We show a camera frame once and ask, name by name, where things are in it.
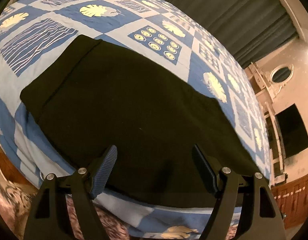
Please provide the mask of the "white dressing table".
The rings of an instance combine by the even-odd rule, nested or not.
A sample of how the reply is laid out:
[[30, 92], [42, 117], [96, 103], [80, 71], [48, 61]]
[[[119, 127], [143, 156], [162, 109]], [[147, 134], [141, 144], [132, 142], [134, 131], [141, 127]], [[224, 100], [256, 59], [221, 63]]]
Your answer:
[[265, 73], [254, 62], [245, 69], [245, 73], [253, 87], [265, 120], [271, 164], [270, 186], [275, 187], [284, 184], [287, 180], [284, 164], [286, 152], [274, 109], [274, 99], [281, 87], [274, 86], [270, 78], [266, 77]]

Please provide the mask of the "dark green curtain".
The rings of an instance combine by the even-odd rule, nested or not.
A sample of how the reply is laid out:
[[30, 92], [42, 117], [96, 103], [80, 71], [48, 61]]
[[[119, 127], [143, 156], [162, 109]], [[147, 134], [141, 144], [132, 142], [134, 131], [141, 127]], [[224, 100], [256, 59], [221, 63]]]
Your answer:
[[199, 23], [245, 69], [298, 36], [280, 0], [165, 0]]

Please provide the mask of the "oval white framed mirror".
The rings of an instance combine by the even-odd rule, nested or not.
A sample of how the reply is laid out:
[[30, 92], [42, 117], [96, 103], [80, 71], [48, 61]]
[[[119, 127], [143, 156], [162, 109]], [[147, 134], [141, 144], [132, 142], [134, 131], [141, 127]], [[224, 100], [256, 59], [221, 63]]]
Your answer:
[[294, 73], [294, 66], [292, 64], [282, 64], [277, 66], [274, 70], [272, 70], [270, 74], [270, 81], [272, 83], [283, 83], [288, 82]]

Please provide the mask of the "black wall television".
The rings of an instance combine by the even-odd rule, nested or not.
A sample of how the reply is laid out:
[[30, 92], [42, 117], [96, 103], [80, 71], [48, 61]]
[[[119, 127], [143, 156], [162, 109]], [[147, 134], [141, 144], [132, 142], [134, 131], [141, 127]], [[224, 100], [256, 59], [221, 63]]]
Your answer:
[[275, 117], [281, 132], [285, 158], [308, 148], [308, 132], [296, 104], [277, 113]]

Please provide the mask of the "black pants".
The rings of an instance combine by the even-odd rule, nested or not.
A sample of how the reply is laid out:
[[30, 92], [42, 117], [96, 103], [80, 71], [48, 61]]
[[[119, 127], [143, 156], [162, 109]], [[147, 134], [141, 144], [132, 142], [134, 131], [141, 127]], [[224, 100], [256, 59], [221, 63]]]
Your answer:
[[61, 157], [90, 165], [109, 146], [118, 158], [106, 189], [144, 204], [213, 205], [192, 158], [198, 145], [239, 174], [257, 165], [218, 101], [130, 49], [80, 35], [21, 101]]

